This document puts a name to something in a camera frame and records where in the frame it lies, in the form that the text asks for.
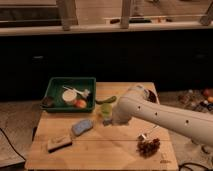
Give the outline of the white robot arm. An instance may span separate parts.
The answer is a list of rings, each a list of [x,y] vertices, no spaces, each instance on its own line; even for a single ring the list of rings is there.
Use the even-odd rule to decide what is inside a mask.
[[[112,108],[111,123],[126,125],[135,117],[213,147],[213,115],[160,105],[149,97],[142,84],[130,87]]]

